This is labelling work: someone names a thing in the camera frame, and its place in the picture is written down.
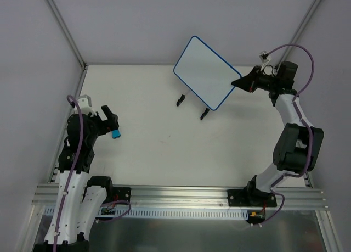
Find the blue heart-shaped eraser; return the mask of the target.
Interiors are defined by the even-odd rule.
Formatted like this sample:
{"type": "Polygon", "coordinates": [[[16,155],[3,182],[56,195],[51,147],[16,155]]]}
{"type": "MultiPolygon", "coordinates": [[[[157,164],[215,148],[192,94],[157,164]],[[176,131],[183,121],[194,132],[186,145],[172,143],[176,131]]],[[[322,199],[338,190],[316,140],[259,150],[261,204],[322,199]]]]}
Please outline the blue heart-shaped eraser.
{"type": "Polygon", "coordinates": [[[119,130],[113,130],[113,131],[111,131],[111,137],[112,137],[113,139],[119,138],[120,136],[121,136],[121,134],[120,134],[120,131],[119,131],[119,130]]]}

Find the blue-framed whiteboard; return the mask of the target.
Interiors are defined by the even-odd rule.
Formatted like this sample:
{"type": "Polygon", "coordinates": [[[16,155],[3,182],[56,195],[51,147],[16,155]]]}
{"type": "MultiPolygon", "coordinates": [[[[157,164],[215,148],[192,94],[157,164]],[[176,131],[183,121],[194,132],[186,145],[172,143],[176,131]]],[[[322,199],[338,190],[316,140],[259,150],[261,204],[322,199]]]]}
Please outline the blue-framed whiteboard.
{"type": "Polygon", "coordinates": [[[216,111],[234,90],[242,74],[197,35],[188,41],[173,73],[211,111],[216,111]]]}

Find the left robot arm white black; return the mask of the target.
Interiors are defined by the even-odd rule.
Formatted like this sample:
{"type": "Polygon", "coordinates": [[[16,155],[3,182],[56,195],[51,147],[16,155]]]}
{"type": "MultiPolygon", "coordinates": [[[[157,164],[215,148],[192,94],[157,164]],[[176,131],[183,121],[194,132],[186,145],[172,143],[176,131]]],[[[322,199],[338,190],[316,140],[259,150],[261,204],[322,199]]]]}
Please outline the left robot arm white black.
{"type": "Polygon", "coordinates": [[[34,251],[89,251],[89,234],[102,203],[114,198],[109,176],[90,176],[93,147],[107,133],[119,136],[118,116],[101,106],[106,120],[90,107],[67,120],[67,136],[59,155],[59,191],[44,241],[34,251]]]}

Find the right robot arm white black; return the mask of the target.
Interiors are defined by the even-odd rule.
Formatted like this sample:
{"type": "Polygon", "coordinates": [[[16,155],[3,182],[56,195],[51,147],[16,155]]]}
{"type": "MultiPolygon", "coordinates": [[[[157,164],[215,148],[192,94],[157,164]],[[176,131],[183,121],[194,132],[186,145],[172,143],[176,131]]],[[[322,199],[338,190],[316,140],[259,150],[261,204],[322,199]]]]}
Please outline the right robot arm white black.
{"type": "Polygon", "coordinates": [[[277,73],[267,74],[262,66],[256,65],[248,75],[231,83],[249,93],[257,89],[267,91],[284,129],[274,147],[272,163],[253,176],[243,189],[227,191],[229,206],[275,207],[275,188],[315,167],[324,131],[314,127],[301,108],[298,92],[293,89],[297,69],[297,64],[283,61],[277,73]]]}

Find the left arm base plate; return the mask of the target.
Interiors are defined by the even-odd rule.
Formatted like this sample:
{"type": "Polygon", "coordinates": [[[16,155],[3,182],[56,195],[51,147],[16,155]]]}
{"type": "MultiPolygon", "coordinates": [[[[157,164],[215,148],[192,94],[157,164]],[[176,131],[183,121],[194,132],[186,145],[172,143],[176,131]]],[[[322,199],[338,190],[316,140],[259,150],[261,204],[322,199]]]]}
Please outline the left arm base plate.
{"type": "Polygon", "coordinates": [[[114,186],[112,191],[112,201],[130,202],[131,191],[131,187],[114,186]]]}

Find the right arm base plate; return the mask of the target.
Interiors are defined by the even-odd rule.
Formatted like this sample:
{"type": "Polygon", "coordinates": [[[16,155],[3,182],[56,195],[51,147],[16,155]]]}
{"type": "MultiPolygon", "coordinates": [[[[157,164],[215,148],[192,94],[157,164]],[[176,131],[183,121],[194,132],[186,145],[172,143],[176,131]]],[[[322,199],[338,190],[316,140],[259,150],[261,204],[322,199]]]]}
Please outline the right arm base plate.
{"type": "Polygon", "coordinates": [[[245,189],[227,190],[230,207],[277,207],[275,195],[272,193],[249,193],[245,189]]]}

